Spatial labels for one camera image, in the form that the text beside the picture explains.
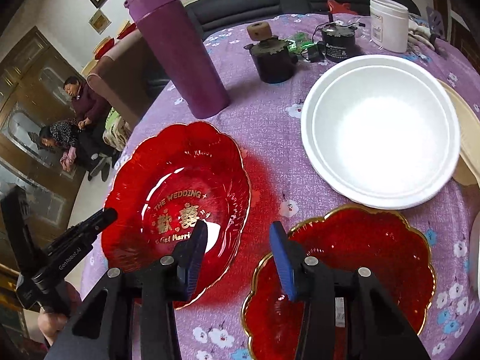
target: wall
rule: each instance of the wall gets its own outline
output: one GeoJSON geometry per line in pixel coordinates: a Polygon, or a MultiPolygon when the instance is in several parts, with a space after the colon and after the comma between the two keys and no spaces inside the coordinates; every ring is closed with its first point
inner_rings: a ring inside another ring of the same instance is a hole
{"type": "MultiPolygon", "coordinates": [[[[92,59],[92,51],[106,36],[115,36],[130,19],[124,0],[107,0],[101,7],[111,25],[101,34],[88,20],[97,10],[90,0],[26,0],[0,37],[0,60],[36,25],[50,43],[79,72],[92,59]]],[[[413,0],[422,13],[433,0],[413,0]]]]}

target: purple jacket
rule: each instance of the purple jacket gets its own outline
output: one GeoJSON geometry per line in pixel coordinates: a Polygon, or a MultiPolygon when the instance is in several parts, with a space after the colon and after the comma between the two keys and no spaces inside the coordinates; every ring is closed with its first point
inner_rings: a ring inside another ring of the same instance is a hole
{"type": "Polygon", "coordinates": [[[77,122],[88,117],[93,124],[107,116],[112,107],[104,97],[95,93],[88,84],[80,87],[79,94],[72,98],[71,104],[75,110],[75,120],[77,122]]]}

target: purple tablecloth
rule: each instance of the purple tablecloth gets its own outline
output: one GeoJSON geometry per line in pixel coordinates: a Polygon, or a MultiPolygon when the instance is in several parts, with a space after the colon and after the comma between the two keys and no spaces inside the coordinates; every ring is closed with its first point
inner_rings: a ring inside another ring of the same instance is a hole
{"type": "MultiPolygon", "coordinates": [[[[357,44],[365,54],[391,54],[370,42],[370,18],[337,15],[352,23],[361,19],[357,44]]],[[[320,15],[282,15],[269,20],[273,33],[288,37],[297,31],[312,33],[327,21],[320,15]]],[[[310,165],[300,135],[302,103],[315,81],[332,62],[299,61],[295,76],[281,84],[260,81],[248,51],[246,25],[212,35],[205,46],[232,104],[208,121],[231,135],[241,147],[252,186],[249,220],[231,269],[197,302],[176,312],[178,336],[184,359],[249,359],[247,337],[239,313],[250,290],[251,276],[268,251],[267,231],[273,220],[285,228],[324,215],[348,200],[334,192],[310,165]]],[[[426,47],[400,55],[449,83],[479,114],[480,77],[465,57],[447,43],[442,57],[426,47]]],[[[117,167],[138,144],[172,123],[195,118],[175,87],[170,84],[135,128],[117,167]]],[[[458,347],[479,312],[468,279],[470,229],[480,210],[478,186],[462,187],[450,180],[440,193],[419,207],[404,210],[410,224],[429,240],[437,287],[420,338],[433,359],[448,359],[458,347]]],[[[100,242],[87,258],[81,293],[84,297],[105,273],[107,262],[100,242]]],[[[138,332],[134,355],[139,358],[138,332]]]]}

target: sofa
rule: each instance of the sofa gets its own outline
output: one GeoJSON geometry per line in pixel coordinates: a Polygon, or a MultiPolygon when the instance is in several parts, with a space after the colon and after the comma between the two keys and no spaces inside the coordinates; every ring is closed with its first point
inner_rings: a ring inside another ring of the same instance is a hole
{"type": "MultiPolygon", "coordinates": [[[[370,0],[336,1],[351,3],[351,9],[361,15],[370,14],[370,0]]],[[[419,14],[412,0],[395,1],[419,14]]],[[[277,15],[328,12],[327,0],[198,0],[185,8],[202,40],[224,28],[277,15]]],[[[132,127],[169,81],[138,30],[102,56],[87,76],[92,89],[104,96],[132,127]]]]}

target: sticker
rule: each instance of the sticker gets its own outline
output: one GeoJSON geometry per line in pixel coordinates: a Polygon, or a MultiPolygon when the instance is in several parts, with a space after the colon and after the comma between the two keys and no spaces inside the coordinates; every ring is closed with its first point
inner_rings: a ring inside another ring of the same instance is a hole
{"type": "Polygon", "coordinates": [[[335,326],[345,327],[345,304],[343,298],[335,298],[335,326]]]}
{"type": "Polygon", "coordinates": [[[371,17],[371,37],[381,42],[383,17],[380,15],[376,15],[373,12],[370,13],[370,17],[371,17]]]}

